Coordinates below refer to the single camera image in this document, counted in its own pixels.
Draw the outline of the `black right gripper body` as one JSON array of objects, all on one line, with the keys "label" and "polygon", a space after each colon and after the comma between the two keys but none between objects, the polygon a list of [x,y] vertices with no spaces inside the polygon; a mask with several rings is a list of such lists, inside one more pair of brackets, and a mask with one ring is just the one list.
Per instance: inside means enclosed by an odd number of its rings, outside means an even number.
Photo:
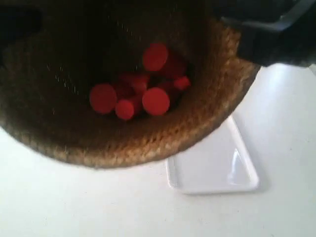
[{"label": "black right gripper body", "polygon": [[241,59],[265,67],[316,62],[315,0],[216,0],[214,14],[240,32]]}]

